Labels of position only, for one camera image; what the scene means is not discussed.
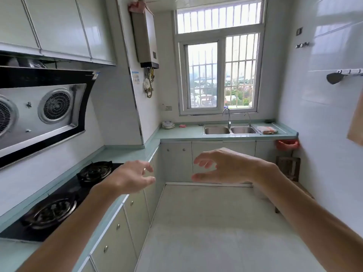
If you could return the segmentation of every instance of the forearm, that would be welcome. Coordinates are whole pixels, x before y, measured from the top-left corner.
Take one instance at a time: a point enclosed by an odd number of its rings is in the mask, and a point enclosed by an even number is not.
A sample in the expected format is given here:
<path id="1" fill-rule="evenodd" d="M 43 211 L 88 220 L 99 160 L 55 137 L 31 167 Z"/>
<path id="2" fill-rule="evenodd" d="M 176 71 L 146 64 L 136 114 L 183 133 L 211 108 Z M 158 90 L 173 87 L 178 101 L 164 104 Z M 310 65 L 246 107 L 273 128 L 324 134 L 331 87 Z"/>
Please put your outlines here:
<path id="1" fill-rule="evenodd" d="M 79 208 L 17 271 L 71 271 L 93 231 L 115 199 L 116 197 L 94 187 Z"/>
<path id="2" fill-rule="evenodd" d="M 269 168 L 257 186 L 328 272 L 362 270 L 363 239 L 295 186 L 277 167 Z"/>

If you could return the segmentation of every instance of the water heater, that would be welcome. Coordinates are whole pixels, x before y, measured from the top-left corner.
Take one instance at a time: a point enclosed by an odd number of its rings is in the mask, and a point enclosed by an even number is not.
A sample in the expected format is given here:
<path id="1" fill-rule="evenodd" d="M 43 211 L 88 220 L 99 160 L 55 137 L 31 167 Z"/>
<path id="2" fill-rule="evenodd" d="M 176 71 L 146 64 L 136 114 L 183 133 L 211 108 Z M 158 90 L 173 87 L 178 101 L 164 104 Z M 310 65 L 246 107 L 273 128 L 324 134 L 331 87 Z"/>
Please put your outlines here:
<path id="1" fill-rule="evenodd" d="M 136 52 L 142 68 L 159 68 L 154 15 L 148 7 L 143 13 L 131 13 Z"/>

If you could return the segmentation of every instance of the double basin sink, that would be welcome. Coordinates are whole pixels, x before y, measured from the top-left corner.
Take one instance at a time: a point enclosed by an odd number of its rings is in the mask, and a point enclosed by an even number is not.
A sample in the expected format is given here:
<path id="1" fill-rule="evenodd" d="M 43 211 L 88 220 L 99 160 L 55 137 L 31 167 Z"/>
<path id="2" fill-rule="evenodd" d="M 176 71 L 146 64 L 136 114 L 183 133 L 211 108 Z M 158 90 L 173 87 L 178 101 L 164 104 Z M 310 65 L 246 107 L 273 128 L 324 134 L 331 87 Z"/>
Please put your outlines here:
<path id="1" fill-rule="evenodd" d="M 235 126 L 230 129 L 225 126 L 206 126 L 203 128 L 203 134 L 250 134 L 258 133 L 251 126 Z"/>

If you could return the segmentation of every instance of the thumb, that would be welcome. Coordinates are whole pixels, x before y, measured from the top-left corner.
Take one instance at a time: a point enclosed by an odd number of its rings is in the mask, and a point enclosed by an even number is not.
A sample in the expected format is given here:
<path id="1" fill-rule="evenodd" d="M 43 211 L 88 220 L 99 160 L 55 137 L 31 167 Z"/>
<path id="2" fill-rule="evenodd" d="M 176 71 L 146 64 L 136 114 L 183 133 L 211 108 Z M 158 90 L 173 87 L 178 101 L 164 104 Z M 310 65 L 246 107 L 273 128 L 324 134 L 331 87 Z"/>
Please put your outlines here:
<path id="1" fill-rule="evenodd" d="M 146 186 L 149 186 L 151 185 L 152 183 L 154 183 L 156 181 L 156 178 L 153 177 L 153 176 L 148 176 L 148 177 L 143 177 L 145 183 L 146 183 Z"/>
<path id="2" fill-rule="evenodd" d="M 193 182 L 221 183 L 221 178 L 219 177 L 219 172 L 217 170 L 193 174 L 192 180 Z"/>

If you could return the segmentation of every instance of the hand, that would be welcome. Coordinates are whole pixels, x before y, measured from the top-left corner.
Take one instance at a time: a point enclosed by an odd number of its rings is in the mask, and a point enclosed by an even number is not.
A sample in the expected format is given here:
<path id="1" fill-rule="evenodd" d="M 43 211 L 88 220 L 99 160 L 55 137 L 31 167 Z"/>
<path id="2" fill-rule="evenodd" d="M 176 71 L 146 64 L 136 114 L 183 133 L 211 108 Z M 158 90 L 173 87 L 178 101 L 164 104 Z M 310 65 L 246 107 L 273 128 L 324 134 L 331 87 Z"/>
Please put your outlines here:
<path id="1" fill-rule="evenodd" d="M 243 183 L 258 182 L 276 165 L 260 158 L 244 155 L 227 148 L 205 151 L 198 155 L 194 164 L 206 169 L 216 163 L 216 170 L 192 175 L 195 182 Z"/>
<path id="2" fill-rule="evenodd" d="M 115 197 L 138 192 L 155 182 L 155 177 L 143 177 L 145 169 L 151 173 L 154 171 L 146 161 L 128 161 L 93 188 L 106 191 Z"/>

